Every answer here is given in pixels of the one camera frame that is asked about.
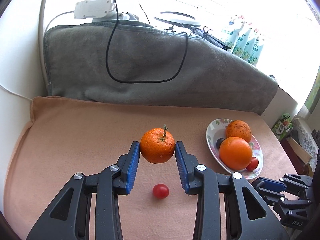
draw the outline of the white oval plate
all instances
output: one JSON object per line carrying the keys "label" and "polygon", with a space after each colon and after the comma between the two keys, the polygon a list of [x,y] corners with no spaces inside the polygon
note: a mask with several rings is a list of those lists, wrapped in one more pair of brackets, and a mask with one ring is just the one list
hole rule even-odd
{"label": "white oval plate", "polygon": [[[230,169],[228,166],[226,166],[222,160],[219,158],[219,150],[216,147],[216,142],[219,138],[226,138],[225,130],[229,123],[231,123],[232,120],[229,119],[216,119],[212,121],[207,128],[206,132],[206,139],[207,144],[209,147],[210,152],[212,153],[213,157],[216,159],[216,161],[220,164],[220,166],[230,174],[235,172],[234,170]],[[243,169],[241,171],[238,171],[244,176],[246,179],[254,179],[257,177],[263,167],[263,155],[262,150],[260,148],[259,143],[255,139],[253,135],[251,135],[251,140],[249,145],[252,149],[252,156],[256,157],[259,160],[258,167],[253,171],[247,171],[247,169]]]}

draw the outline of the peach cloth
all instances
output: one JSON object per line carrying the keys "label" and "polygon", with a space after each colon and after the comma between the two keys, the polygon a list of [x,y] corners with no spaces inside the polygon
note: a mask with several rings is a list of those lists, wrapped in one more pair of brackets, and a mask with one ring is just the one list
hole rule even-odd
{"label": "peach cloth", "polygon": [[[280,143],[262,118],[254,113],[213,108],[123,106],[59,97],[38,97],[31,106],[31,122],[17,142],[4,192],[4,214],[21,239],[64,184],[77,172],[101,172],[128,152],[149,129],[165,123],[175,140],[183,141],[199,163],[225,171],[212,157],[205,138],[208,124],[217,118],[241,119],[258,140],[264,166],[261,176],[279,179],[295,170]],[[164,183],[166,199],[157,200],[152,188]],[[197,196],[181,187],[175,158],[164,164],[148,163],[142,156],[133,190],[119,196],[124,239],[192,239]],[[220,194],[221,208],[224,207]],[[94,199],[90,239],[94,240]],[[221,212],[221,239],[226,237]]]}

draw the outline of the tangerine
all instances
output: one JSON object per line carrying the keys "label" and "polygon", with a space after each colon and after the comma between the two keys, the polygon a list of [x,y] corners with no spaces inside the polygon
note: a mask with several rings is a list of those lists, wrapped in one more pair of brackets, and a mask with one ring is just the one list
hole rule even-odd
{"label": "tangerine", "polygon": [[251,130],[249,125],[241,120],[231,122],[226,128],[226,138],[229,137],[239,137],[249,143],[251,140]]}
{"label": "tangerine", "polygon": [[252,150],[250,145],[242,138],[229,137],[221,143],[219,157],[226,166],[239,171],[250,164]]}
{"label": "tangerine", "polygon": [[154,128],[147,131],[141,138],[141,155],[151,163],[165,163],[173,156],[175,141],[167,127]]}

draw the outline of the smooth orange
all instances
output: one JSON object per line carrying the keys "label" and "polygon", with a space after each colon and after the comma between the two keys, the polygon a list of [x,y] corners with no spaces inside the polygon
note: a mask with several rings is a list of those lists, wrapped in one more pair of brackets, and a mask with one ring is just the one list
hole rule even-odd
{"label": "smooth orange", "polygon": [[251,130],[249,125],[241,120],[235,120],[228,124],[226,128],[226,138],[233,136],[242,138],[249,143],[251,140]]}
{"label": "smooth orange", "polygon": [[242,138],[229,137],[222,142],[219,157],[226,166],[239,171],[250,164],[252,150],[250,145]]}
{"label": "smooth orange", "polygon": [[146,132],[141,138],[140,152],[148,162],[165,163],[173,155],[175,141],[171,133],[164,129],[154,128]]}

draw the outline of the gray towel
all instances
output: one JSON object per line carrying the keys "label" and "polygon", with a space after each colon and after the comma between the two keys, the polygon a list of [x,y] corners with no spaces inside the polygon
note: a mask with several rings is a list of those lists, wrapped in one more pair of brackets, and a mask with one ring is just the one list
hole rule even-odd
{"label": "gray towel", "polygon": [[[44,37],[48,94],[116,104],[215,107],[262,114],[278,84],[239,57],[188,36],[179,75],[165,83],[122,84],[107,73],[105,54],[114,21],[59,25]],[[124,81],[164,80],[178,70],[184,33],[120,21],[108,65]]]}

